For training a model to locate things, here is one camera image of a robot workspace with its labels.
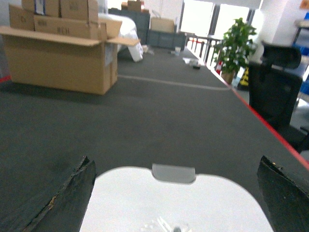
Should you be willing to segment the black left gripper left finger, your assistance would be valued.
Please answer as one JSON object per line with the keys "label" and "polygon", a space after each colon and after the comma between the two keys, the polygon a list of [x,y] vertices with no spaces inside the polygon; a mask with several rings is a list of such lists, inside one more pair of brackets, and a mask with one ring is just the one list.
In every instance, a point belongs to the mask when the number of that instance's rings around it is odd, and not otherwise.
{"label": "black left gripper left finger", "polygon": [[0,219],[2,232],[78,232],[97,177],[96,163],[82,157],[58,189],[48,188]]}

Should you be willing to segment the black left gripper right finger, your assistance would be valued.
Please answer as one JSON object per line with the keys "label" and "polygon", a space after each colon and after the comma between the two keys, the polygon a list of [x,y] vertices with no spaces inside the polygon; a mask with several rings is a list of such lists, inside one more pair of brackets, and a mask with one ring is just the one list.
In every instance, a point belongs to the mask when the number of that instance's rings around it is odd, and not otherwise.
{"label": "black left gripper right finger", "polygon": [[257,179],[276,232],[309,230],[309,180],[262,156]]}

